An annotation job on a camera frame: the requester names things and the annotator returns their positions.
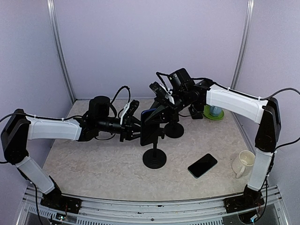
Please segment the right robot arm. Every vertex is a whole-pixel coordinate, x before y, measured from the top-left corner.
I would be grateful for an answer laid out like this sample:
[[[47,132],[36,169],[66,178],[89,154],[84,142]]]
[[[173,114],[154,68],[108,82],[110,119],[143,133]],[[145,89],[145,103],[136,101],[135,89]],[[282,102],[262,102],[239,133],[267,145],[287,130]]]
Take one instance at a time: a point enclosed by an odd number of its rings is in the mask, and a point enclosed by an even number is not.
[[[216,106],[252,120],[259,125],[255,137],[255,161],[247,182],[245,194],[240,204],[250,208],[258,200],[260,191],[276,151],[281,130],[278,101],[273,98],[261,98],[226,88],[209,78],[192,78],[185,68],[166,75],[171,88],[165,82],[153,82],[150,89],[155,93],[155,111],[145,120],[168,123],[178,121],[178,113],[193,104],[204,107]]]

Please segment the black folding phone stand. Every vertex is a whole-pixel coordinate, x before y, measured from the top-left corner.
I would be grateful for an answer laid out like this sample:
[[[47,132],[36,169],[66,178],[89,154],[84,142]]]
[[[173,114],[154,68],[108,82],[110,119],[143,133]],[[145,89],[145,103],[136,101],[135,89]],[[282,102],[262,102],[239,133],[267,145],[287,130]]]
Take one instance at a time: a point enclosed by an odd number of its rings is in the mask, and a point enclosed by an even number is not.
[[[191,104],[188,110],[193,120],[203,119],[203,111],[204,111],[203,105]]]

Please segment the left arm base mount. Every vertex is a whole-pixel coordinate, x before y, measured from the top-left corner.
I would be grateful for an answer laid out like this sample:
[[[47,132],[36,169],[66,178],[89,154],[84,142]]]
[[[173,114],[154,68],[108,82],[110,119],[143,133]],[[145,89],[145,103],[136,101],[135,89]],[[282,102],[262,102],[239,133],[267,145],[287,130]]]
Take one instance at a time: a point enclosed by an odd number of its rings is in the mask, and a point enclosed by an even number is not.
[[[40,204],[51,209],[64,211],[65,213],[78,214],[82,200],[80,198],[63,195],[54,179],[52,177],[50,177],[50,179],[54,184],[54,190],[48,194],[43,194]]]

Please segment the black round-base stand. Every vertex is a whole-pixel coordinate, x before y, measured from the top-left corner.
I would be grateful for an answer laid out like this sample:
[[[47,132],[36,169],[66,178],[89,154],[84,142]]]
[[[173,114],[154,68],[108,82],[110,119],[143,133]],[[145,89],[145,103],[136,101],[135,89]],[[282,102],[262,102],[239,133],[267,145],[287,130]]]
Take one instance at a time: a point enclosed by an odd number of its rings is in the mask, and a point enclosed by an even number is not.
[[[170,120],[166,125],[165,125],[165,135],[167,137],[176,139],[182,137],[184,134],[184,127],[175,120]]]
[[[164,138],[164,130],[159,126],[153,126],[152,128],[146,128],[142,131],[141,146],[153,144],[151,149],[144,152],[142,160],[146,167],[150,169],[159,169],[166,164],[166,154],[158,148],[158,138]]]

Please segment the teal phone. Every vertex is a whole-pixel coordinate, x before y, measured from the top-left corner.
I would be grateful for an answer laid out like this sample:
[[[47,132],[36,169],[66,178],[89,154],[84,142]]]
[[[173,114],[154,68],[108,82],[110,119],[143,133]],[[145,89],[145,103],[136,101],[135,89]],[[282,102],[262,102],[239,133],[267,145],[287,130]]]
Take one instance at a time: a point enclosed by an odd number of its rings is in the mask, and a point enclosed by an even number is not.
[[[200,178],[207,171],[213,168],[218,161],[209,153],[190,165],[187,170],[196,178]]]

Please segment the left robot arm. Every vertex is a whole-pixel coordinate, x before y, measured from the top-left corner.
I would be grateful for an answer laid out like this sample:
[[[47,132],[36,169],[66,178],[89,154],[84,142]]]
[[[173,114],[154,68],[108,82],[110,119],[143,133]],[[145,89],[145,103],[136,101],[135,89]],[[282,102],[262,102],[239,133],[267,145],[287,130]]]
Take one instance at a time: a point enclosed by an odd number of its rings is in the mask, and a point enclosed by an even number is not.
[[[118,118],[110,99],[97,96],[89,101],[89,108],[82,116],[46,118],[17,109],[6,116],[9,120],[0,135],[5,163],[15,165],[53,207],[62,208],[66,203],[64,195],[55,181],[29,156],[27,142],[35,139],[88,142],[96,139],[100,132],[119,134],[120,142],[131,141],[140,137],[141,122],[134,116],[138,107],[139,101],[129,101]]]

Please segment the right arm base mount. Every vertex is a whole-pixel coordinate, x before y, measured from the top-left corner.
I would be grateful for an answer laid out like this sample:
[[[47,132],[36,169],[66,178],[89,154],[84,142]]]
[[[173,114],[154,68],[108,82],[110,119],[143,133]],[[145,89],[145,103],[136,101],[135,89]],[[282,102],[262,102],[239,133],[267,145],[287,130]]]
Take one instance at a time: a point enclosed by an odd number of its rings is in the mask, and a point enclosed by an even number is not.
[[[252,190],[248,185],[245,186],[242,195],[228,197],[223,201],[226,213],[247,210],[265,204],[261,191]]]

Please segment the blue phone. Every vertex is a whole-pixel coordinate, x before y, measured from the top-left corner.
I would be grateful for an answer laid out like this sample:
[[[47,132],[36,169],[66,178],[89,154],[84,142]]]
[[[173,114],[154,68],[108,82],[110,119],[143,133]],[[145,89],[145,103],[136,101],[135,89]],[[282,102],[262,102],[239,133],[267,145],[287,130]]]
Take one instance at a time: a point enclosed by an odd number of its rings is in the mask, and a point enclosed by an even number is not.
[[[155,111],[155,108],[142,111],[141,113],[141,136],[140,145],[146,146],[152,143],[158,143],[159,123],[146,124],[147,118]]]

